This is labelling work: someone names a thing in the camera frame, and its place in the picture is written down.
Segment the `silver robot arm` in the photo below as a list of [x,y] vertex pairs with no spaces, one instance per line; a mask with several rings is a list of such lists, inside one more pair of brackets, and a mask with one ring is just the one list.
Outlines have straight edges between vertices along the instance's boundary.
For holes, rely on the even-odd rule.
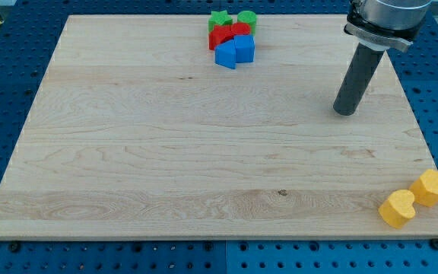
[[431,0],[350,0],[344,32],[373,51],[407,52],[424,24]]

